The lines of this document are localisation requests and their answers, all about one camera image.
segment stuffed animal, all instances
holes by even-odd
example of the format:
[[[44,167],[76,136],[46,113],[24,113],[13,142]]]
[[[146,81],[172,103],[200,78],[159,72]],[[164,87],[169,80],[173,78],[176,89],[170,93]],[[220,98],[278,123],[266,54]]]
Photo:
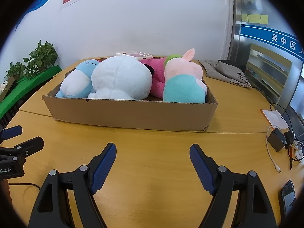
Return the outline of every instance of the stuffed animal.
[[[183,57],[173,58],[165,66],[164,101],[177,103],[205,103],[207,87],[201,81],[203,69],[190,62],[194,49],[188,50]]]
[[[142,100],[150,93],[152,74],[138,60],[113,56],[94,69],[92,84],[93,92],[88,98]]]
[[[78,64],[63,80],[55,97],[87,98],[92,91],[91,75],[98,64],[99,61],[95,59]]]
[[[146,59],[140,62],[153,68],[154,74],[152,75],[152,87],[150,94],[163,99],[163,93],[165,88],[165,69],[164,61],[166,58],[160,59]]]
[[[4,88],[6,87],[7,84],[8,84],[7,81],[1,83],[1,85],[0,85],[0,95],[3,92],[3,90],[4,90]]]

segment smartphone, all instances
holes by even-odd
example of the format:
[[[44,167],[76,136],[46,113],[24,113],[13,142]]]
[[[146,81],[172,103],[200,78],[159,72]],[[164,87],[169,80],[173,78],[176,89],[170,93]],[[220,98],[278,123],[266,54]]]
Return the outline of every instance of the smartphone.
[[[146,54],[146,53],[142,53],[142,52],[138,52],[138,51],[116,52],[116,56],[118,56],[118,55],[126,55],[126,56],[132,57],[138,61],[153,58],[153,56],[150,54]]]
[[[283,220],[292,209],[295,197],[295,189],[293,183],[289,180],[279,192],[279,203],[281,210],[281,220]]]

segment white wall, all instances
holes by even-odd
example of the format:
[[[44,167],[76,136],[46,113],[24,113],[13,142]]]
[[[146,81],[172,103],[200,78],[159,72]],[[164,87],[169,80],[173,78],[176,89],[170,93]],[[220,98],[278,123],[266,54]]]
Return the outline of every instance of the white wall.
[[[61,3],[49,0],[23,18],[0,66],[6,51],[16,56],[8,64],[22,61],[40,39],[54,44],[61,68],[117,51],[169,55],[195,48],[195,59],[227,57],[232,0],[80,0],[64,9]]]
[[[7,38],[5,45],[0,51],[0,82],[4,81],[4,76],[7,74],[7,71],[10,68],[10,63],[17,62],[16,51],[15,51],[15,40],[14,40],[14,31],[10,33]]]

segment screw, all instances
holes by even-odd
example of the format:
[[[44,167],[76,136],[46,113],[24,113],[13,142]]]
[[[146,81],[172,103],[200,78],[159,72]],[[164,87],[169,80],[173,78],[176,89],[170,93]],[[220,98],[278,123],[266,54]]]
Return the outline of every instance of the screw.
[[[88,167],[86,165],[82,165],[79,167],[80,171],[86,171],[88,169]]]
[[[225,172],[227,170],[227,168],[225,166],[222,166],[222,165],[219,166],[218,169],[219,169],[220,172]]]
[[[56,170],[51,170],[49,174],[50,174],[51,176],[54,176],[56,173],[57,173]]]
[[[257,173],[255,171],[251,170],[251,171],[249,171],[249,175],[252,177],[256,177]]]

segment black clamp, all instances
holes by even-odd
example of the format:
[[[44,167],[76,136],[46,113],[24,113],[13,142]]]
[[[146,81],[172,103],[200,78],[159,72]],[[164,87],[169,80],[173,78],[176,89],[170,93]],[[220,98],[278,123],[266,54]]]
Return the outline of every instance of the black clamp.
[[[190,147],[190,159],[205,190],[213,196],[199,228],[221,228],[232,191],[239,191],[231,228],[275,228],[273,210],[257,173],[233,173],[207,157],[198,144]]]
[[[116,146],[108,143],[88,165],[73,172],[51,170],[34,204],[30,228],[75,228],[67,190],[73,190],[84,228],[106,228],[93,194],[101,189],[116,158]]]
[[[21,126],[0,130],[0,140],[7,140],[22,133]],[[25,158],[43,149],[44,141],[36,137],[13,148],[0,147],[0,180],[24,175]]]

